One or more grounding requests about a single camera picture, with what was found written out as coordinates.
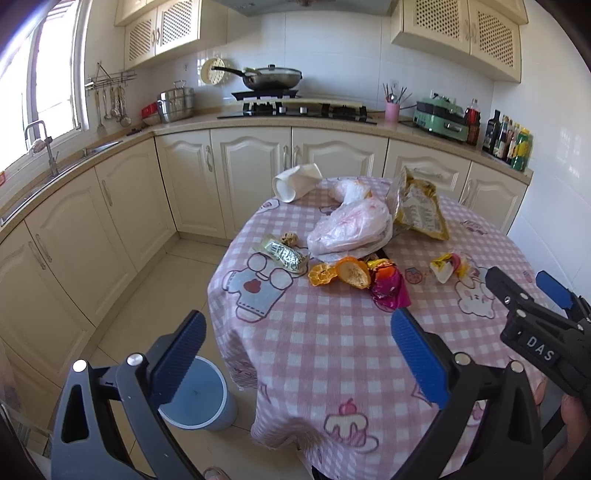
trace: green appliance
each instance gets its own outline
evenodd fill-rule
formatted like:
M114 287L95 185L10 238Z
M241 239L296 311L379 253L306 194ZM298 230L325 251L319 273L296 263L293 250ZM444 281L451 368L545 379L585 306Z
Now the green appliance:
M453 138L460 142L468 139L468 127L464 121L464 109L449 98L436 93L417 102L414 123L428 132Z

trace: countertop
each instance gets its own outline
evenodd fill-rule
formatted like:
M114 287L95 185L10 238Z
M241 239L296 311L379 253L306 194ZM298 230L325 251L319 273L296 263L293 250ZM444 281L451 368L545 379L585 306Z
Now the countertop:
M247 117L247 118L225 118L218 119L219 113L210 113L207 115L197 115L186 120L181 120L172 124L161 124L153 127L144 128L140 133L132 135L130 137L123 136L125 132L120 134L111 135L102 139L97 144L105 143L112 140L123 140L120 144L105 150L93 157L88 158L86 161L81 162L76 167L69 170L67 173L60 176L56 181L50 183L47 187L40 190L33 197L28 199L23 205L17 210L17 212L10 217L7 222L0 228L0 242L2 242L7 235L22 221L25 217L31 213L38 205L46 200L50 195L56 192L59 188L63 187L66 183L70 182L78 175L84 173L88 169L95 165L105 161L107 158L133 146L144 140L153 137L159 137L160 135L173 134L178 132L194 131L194 130L207 130L211 128L229 128L229 127L301 127L301 128L320 128L328 130L336 130L342 132L350 132L357 134L374 135L376 137L392 138L394 140L400 140L404 142L413 143L423 147L434 148L435 150L447 152L458 157L463 157L467 160L474 161L485 167L492 168L493 170L504 173L505 175L512 177L520 182L529 185L531 181L532 171L526 169L524 173L511 169L505 163L494 159L490 155L485 154L482 150L477 147L470 147L468 145L462 145L458 142L446 140L444 138L436 137L427 132L424 132L418 128L409 127L403 124L392 124L385 122L384 120L377 120L377 125L363 124L358 122L346 122L339 120L323 119L323 118L306 118L301 116L260 116L260 117ZM71 155L62 162L59 163L58 167L64 168L75 161L80 159L81 154ZM6 212L11 205L22 198L26 192L31 190L36 184L40 183L41 179L31 182L26 189L16 195L14 201L8 202L7 205L2 208L0 213Z

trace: faucet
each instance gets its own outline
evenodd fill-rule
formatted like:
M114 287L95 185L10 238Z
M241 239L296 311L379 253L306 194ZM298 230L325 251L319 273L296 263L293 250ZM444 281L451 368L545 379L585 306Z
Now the faucet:
M53 139L52 139L52 137L47 136L47 128L46 128L45 122L43 120L37 120L35 122L28 124L25 127L25 141L29 140L29 142L31 142L31 140L28 137L29 129L31 127L34 127L35 125L38 125L38 124L41 124L43 126L43 134L45 135L45 140L42 140L42 142L44 143L44 146L47 148L47 155L49 155L49 168L51 170L51 176L57 177L57 175L59 174L59 171L57 169L57 163L56 163L57 154L54 157L53 154L51 153L51 147L49 146L49 144L53 141Z

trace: blue trash can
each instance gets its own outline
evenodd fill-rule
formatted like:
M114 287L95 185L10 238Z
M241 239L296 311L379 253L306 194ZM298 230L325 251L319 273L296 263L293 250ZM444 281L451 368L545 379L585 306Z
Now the blue trash can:
M238 415L234 396L219 368L195 356L173 400L158 409L172 425L185 430L227 429Z

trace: sink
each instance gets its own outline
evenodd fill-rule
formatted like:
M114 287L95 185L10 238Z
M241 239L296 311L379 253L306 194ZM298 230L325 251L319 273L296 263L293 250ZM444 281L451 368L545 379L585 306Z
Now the sink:
M122 140L116 140L114 142L108 142L106 144L99 145L98 147L89 150L84 149L82 157L80 157L78 160L66 166L59 166L60 172L58 175L56 175L55 177L52 177L51 175L45 177L31 190L29 190L25 195L23 195L23 197L21 197L14 205L12 205L12 207L10 207L9 210L6 211L6 213L4 213L4 215L0 217L0 227L4 226L4 224L7 221L9 221L14 215L18 213L18 211L23 207L23 205L25 205L31 198L33 198L37 193L42 191L45 187L48 187L52 183L62 178L66 173L80 165L82 162L85 162L86 160L94 157L95 155L98 155L101 152L104 152L108 148L120 144L121 142Z

